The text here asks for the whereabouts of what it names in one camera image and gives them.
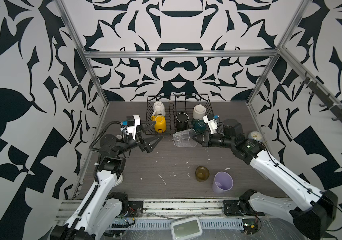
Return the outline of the clear glass cup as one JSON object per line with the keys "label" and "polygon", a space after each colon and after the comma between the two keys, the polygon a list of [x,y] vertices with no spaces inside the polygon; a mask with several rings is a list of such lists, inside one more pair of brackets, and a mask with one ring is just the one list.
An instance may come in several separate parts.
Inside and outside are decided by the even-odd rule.
{"label": "clear glass cup", "polygon": [[180,132],[176,132],[173,135],[173,143],[176,147],[181,148],[195,148],[197,142],[194,140],[197,133],[194,129],[188,129]]}

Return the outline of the dark green mug white inside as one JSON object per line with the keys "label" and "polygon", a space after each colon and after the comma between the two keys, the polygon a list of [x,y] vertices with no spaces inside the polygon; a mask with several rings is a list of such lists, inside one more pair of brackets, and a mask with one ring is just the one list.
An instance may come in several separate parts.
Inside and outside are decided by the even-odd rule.
{"label": "dark green mug white inside", "polygon": [[193,129],[195,130],[197,134],[202,134],[206,131],[207,125],[203,119],[199,119],[199,120],[193,119],[192,125],[193,125]]}

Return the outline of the yellow mug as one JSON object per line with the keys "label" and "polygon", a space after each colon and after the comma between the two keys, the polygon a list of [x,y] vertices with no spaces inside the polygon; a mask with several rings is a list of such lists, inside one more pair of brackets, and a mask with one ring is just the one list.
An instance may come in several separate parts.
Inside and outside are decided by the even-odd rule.
{"label": "yellow mug", "polygon": [[162,115],[152,116],[151,120],[156,122],[154,129],[156,133],[165,133],[167,129],[166,118]]}

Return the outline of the black mug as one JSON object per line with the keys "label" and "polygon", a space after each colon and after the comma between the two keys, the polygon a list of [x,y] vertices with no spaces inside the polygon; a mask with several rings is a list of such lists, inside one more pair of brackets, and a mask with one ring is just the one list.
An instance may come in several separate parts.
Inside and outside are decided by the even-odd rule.
{"label": "black mug", "polygon": [[176,116],[176,129],[178,132],[184,131],[189,127],[189,116],[187,113],[178,113]]}

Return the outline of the cream white mug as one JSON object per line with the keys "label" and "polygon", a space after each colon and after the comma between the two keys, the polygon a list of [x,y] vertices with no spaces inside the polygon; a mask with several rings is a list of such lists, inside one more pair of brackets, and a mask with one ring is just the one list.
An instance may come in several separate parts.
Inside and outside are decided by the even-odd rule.
{"label": "cream white mug", "polygon": [[161,115],[163,117],[166,116],[165,105],[161,101],[156,101],[153,104],[153,114],[152,114],[152,116],[158,116],[158,115]]}

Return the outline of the white mug red inside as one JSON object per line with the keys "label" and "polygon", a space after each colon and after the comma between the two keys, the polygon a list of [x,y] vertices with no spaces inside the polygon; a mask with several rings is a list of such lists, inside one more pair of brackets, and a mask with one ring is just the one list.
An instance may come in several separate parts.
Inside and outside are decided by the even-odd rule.
{"label": "white mug red inside", "polygon": [[194,106],[193,119],[200,120],[206,115],[206,108],[203,105]]}

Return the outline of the olive glass cup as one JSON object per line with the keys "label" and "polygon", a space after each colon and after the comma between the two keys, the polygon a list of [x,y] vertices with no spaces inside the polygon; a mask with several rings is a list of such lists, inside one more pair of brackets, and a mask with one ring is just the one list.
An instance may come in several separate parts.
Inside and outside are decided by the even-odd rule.
{"label": "olive glass cup", "polygon": [[195,170],[195,176],[198,182],[204,182],[210,177],[210,172],[206,167],[199,166]]}

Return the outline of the lilac plastic cup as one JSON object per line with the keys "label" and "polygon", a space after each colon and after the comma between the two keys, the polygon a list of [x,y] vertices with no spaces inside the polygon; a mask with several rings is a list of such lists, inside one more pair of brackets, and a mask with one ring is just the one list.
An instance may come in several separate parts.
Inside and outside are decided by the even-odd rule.
{"label": "lilac plastic cup", "polygon": [[233,188],[233,178],[226,172],[218,172],[214,176],[212,190],[217,193],[225,193]]}

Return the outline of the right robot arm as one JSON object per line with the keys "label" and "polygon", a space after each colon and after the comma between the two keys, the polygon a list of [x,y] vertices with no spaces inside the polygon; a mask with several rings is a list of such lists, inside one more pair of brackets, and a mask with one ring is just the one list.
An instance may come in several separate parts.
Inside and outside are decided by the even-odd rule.
{"label": "right robot arm", "polygon": [[193,134],[191,139],[205,148],[230,149],[234,156],[271,180],[290,198],[284,201],[248,190],[241,196],[242,201],[255,212],[293,224],[310,240],[320,240],[325,235],[337,214],[335,193],[322,191],[293,173],[276,160],[263,143],[246,138],[242,125],[235,119],[223,121],[221,132],[216,120],[209,121],[208,125],[208,132]]}

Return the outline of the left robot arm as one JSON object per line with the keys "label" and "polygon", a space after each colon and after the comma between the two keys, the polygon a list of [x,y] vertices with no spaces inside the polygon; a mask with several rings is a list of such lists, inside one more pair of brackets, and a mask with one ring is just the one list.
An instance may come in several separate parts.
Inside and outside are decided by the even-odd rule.
{"label": "left robot arm", "polygon": [[138,115],[106,124],[89,147],[98,153],[94,182],[66,223],[54,227],[51,240],[99,240],[116,217],[126,214],[127,194],[112,192],[112,188],[122,179],[127,160],[125,153],[134,148],[151,153],[161,141],[162,136],[142,136],[155,124],[155,121],[141,121]]}

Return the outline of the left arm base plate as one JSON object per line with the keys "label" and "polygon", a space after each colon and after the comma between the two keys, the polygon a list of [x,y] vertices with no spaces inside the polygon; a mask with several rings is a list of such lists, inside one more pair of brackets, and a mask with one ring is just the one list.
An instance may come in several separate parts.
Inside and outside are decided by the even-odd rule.
{"label": "left arm base plate", "polygon": [[129,201],[127,208],[126,218],[139,217],[143,213],[144,202],[143,201]]}

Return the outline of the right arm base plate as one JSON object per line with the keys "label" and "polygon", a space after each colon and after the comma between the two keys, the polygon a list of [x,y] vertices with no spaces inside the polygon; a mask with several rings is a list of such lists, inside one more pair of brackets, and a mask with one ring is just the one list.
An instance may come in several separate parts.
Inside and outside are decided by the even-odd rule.
{"label": "right arm base plate", "polygon": [[224,214],[228,217],[252,217],[265,216],[262,212],[256,212],[247,201],[224,200]]}

